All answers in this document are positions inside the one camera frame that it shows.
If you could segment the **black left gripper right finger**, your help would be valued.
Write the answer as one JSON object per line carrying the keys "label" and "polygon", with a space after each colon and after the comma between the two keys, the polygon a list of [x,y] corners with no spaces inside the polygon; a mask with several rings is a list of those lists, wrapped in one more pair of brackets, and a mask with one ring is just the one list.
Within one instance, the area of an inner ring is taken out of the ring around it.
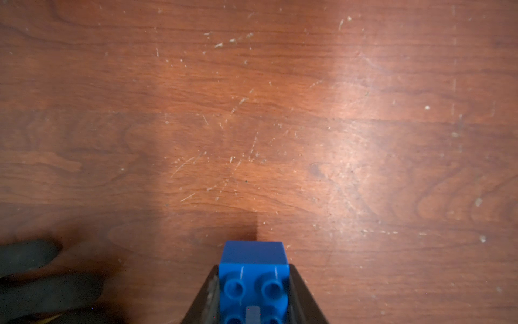
{"label": "black left gripper right finger", "polygon": [[290,324],[329,324],[295,265],[289,265]]}

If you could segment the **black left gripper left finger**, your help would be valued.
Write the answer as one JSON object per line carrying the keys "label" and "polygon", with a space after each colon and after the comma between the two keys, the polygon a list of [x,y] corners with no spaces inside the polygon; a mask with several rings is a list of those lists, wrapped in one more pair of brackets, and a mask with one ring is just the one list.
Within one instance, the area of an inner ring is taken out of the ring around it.
{"label": "black left gripper left finger", "polygon": [[219,301],[219,266],[215,265],[210,270],[181,324],[219,324]]}

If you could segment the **blue lego brick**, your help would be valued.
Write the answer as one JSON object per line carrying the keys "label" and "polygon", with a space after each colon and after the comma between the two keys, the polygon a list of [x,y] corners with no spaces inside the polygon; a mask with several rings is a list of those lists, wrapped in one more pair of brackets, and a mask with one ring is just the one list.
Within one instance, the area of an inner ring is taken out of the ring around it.
{"label": "blue lego brick", "polygon": [[290,265],[283,243],[227,241],[218,273],[221,323],[287,323]]}

